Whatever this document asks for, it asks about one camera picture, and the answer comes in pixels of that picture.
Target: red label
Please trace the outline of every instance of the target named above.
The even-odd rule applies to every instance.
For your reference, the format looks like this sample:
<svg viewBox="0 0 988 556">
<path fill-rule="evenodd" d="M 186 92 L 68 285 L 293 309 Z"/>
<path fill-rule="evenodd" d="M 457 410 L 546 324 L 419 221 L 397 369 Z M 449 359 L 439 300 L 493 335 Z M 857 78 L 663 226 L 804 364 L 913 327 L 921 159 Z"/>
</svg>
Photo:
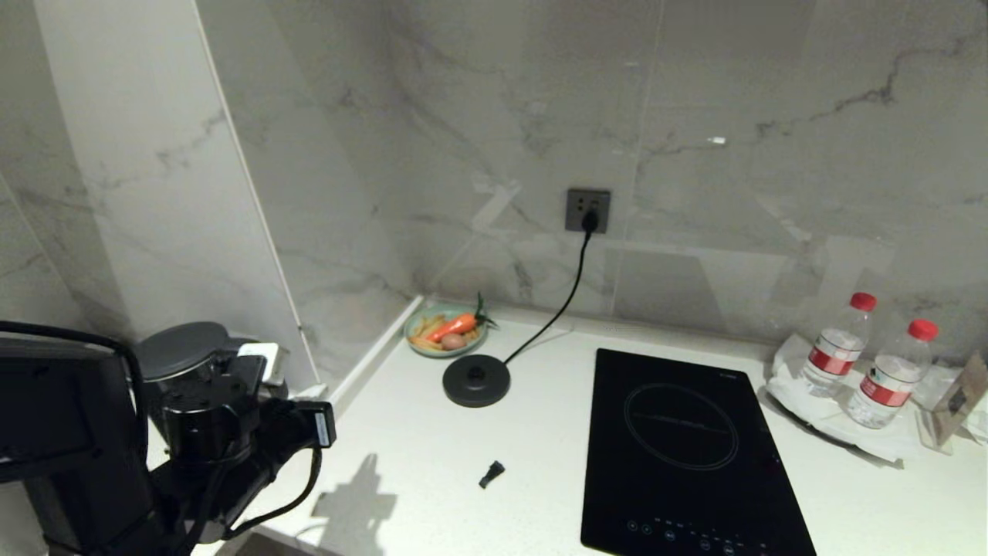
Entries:
<svg viewBox="0 0 988 556">
<path fill-rule="evenodd" d="M 862 380 L 862 392 L 869 398 L 890 408 L 898 408 L 909 400 L 909 392 L 897 392 L 875 384 L 871 377 Z"/>
<path fill-rule="evenodd" d="M 824 372 L 838 376 L 848 374 L 851 371 L 851 367 L 855 365 L 854 361 L 831 357 L 816 347 L 813 348 L 813 351 L 809 352 L 809 362 Z"/>
</svg>

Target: kitchen counter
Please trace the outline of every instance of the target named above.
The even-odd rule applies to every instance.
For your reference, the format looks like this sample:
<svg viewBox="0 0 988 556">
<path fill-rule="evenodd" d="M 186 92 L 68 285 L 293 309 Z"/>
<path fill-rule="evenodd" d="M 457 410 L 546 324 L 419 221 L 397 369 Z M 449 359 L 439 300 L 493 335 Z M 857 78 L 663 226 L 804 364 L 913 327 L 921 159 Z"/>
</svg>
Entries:
<svg viewBox="0 0 988 556">
<path fill-rule="evenodd" d="M 547 315 L 493 317 L 501 330 L 477 352 L 503 358 Z M 605 347 L 747 373 L 819 554 L 986 553 L 983 447 L 956 438 L 952 456 L 924 451 L 897 468 L 823 441 L 765 399 L 772 346 L 562 319 L 512 362 L 507 397 L 471 410 L 443 392 L 448 360 L 393 343 L 338 418 L 312 495 L 265 534 L 341 556 L 601 554 L 580 544 L 580 520 L 595 352 Z M 482 490 L 494 460 L 507 470 Z M 309 461 L 296 454 L 247 516 L 297 496 Z"/>
</svg>

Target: water bottle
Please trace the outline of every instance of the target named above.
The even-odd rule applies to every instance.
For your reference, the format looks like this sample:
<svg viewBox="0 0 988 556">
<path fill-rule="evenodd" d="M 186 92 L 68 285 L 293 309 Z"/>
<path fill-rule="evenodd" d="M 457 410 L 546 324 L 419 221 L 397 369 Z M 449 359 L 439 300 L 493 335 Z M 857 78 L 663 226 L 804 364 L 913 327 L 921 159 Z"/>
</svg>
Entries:
<svg viewBox="0 0 988 556">
<path fill-rule="evenodd" d="M 868 428 L 882 428 L 909 400 L 930 370 L 930 342 L 937 325 L 916 319 L 906 333 L 885 344 L 848 402 L 848 416 Z"/>
<path fill-rule="evenodd" d="M 871 310 L 877 303 L 873 295 L 857 292 L 817 336 L 803 364 L 810 394 L 829 398 L 837 392 L 841 380 L 865 349 L 871 335 Z"/>
</svg>

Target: electrical outlet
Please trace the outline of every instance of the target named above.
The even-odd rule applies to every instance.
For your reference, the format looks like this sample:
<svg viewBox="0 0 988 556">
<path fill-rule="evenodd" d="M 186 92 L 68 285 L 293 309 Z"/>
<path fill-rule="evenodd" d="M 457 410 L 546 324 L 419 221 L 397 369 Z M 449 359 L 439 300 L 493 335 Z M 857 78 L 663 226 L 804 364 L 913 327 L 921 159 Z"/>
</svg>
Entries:
<svg viewBox="0 0 988 556">
<path fill-rule="evenodd" d="M 570 189 L 566 192 L 566 229 L 583 231 L 583 215 L 591 209 L 597 211 L 597 230 L 608 230 L 608 213 L 611 211 L 611 192 L 606 189 Z"/>
</svg>

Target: brown egg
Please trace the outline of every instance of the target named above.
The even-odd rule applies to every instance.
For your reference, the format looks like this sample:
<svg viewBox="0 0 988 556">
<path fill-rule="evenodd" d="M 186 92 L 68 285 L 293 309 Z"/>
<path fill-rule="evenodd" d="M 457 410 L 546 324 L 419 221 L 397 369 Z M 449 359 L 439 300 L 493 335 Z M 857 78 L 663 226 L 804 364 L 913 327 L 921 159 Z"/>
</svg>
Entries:
<svg viewBox="0 0 988 556">
<path fill-rule="evenodd" d="M 446 351 L 453 351 L 454 349 L 460 349 L 466 345 L 466 338 L 461 334 L 446 334 L 443 339 L 440 340 L 440 344 L 443 345 L 443 349 Z"/>
</svg>

